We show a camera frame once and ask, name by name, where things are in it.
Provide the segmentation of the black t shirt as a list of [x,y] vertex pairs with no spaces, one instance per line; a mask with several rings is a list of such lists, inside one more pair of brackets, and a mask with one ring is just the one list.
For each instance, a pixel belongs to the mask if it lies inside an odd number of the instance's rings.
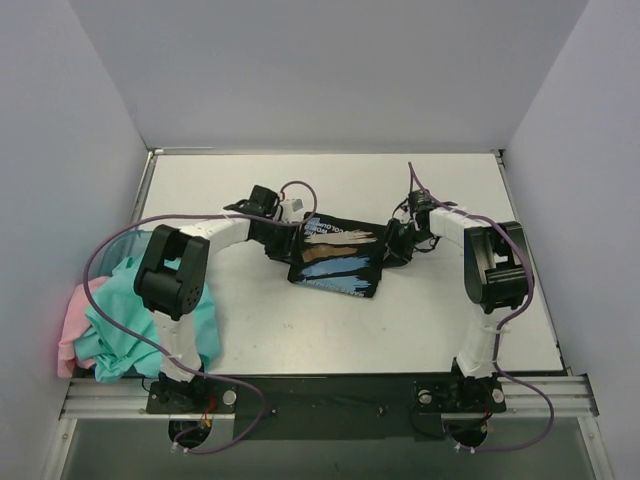
[[381,280],[386,227],[316,213],[301,226],[296,257],[289,266],[292,284],[371,298]]

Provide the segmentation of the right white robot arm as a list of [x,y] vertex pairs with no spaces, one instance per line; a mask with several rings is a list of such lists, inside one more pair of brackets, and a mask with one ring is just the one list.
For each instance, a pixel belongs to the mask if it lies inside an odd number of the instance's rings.
[[397,207],[385,233],[384,266],[408,264],[413,255],[429,253],[446,240],[462,249],[467,297],[479,309],[454,358],[460,376],[446,385],[446,396],[458,409],[469,409],[482,397],[477,379],[497,373],[495,363],[506,321],[499,311],[521,312],[531,302],[534,278],[520,223],[497,223],[470,214],[454,202],[434,200],[422,190],[409,192]]

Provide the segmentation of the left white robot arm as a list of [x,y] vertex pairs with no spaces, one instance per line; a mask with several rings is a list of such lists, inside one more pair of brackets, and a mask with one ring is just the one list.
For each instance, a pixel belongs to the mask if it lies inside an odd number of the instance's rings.
[[204,294],[209,257],[246,241],[255,241],[272,259],[291,257],[293,239],[305,220],[304,204],[256,185],[247,199],[179,228],[154,228],[134,280],[134,292],[151,313],[165,350],[160,379],[170,400],[184,412],[199,409],[206,388],[195,380],[204,369],[196,348],[194,311]]

